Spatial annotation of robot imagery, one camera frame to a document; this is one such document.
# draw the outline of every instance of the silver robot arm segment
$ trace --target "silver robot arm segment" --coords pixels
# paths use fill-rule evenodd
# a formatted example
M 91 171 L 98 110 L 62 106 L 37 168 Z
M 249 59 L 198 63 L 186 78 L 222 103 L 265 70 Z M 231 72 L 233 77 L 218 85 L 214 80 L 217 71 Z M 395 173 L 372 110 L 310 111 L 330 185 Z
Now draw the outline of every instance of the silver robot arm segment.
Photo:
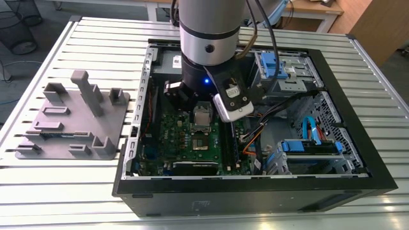
M 253 111 L 234 59 L 245 0 L 178 0 L 182 83 L 213 100 L 223 122 Z

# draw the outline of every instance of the motherboard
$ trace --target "motherboard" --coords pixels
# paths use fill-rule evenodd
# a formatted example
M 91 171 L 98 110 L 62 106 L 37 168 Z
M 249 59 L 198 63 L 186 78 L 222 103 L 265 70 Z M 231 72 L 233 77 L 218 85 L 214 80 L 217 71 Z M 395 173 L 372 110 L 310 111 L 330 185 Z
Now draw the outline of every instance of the motherboard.
M 222 123 L 217 116 L 209 116 L 203 108 L 195 110 L 195 122 L 190 122 L 186 113 L 161 115 L 157 146 L 143 147 L 146 161 L 139 162 L 142 175 L 250 173 L 250 159 L 238 154 L 243 148 L 238 144 L 238 137 L 243 133 L 242 121 Z M 226 143 L 231 141 L 230 135 L 235 139 L 233 144 Z

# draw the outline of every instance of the blue drive bracket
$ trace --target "blue drive bracket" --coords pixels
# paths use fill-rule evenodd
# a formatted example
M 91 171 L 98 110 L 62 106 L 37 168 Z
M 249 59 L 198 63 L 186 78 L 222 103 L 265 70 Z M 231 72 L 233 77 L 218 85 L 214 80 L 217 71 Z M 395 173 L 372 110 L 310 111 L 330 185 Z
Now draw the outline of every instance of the blue drive bracket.
M 303 152 L 302 141 L 287 140 L 281 142 L 283 152 Z
M 271 79 L 275 73 L 275 55 L 274 53 L 261 53 L 261 64 L 265 70 L 266 78 Z M 277 75 L 277 79 L 286 79 L 289 77 L 287 73 L 283 70 L 283 62 L 279 61 L 279 71 Z

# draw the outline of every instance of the open pc tower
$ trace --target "open pc tower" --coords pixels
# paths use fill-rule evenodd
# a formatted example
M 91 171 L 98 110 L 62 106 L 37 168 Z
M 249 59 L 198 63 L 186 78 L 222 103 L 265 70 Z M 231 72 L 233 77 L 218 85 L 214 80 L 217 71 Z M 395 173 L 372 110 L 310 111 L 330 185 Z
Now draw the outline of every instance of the open pc tower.
M 270 85 L 266 99 L 223 123 L 209 102 L 190 114 L 173 109 L 163 88 L 181 78 L 179 44 L 149 43 L 113 185 L 135 215 L 319 212 L 396 188 L 318 50 L 279 48 L 275 63 L 269 47 L 253 47 L 239 69 L 247 87 Z

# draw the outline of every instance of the gray table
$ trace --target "gray table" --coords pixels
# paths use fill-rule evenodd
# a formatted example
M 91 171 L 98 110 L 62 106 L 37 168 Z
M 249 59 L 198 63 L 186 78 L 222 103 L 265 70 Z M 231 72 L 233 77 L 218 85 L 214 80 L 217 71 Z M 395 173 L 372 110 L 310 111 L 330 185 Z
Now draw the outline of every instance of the gray table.
M 265 30 L 257 44 L 269 45 Z M 246 43 L 250 28 L 242 28 Z M 110 196 L 111 161 L 17 160 L 13 149 L 43 102 L 42 87 L 75 89 L 74 69 L 89 72 L 101 91 L 130 94 L 122 135 L 129 133 L 135 88 L 149 38 L 178 40 L 167 23 L 82 18 L 69 22 L 0 131 L 0 226 L 46 229 L 404 229 L 409 226 L 409 109 L 359 44 L 343 35 L 275 31 L 282 47 L 319 49 L 362 121 L 398 189 L 324 213 L 137 218 Z

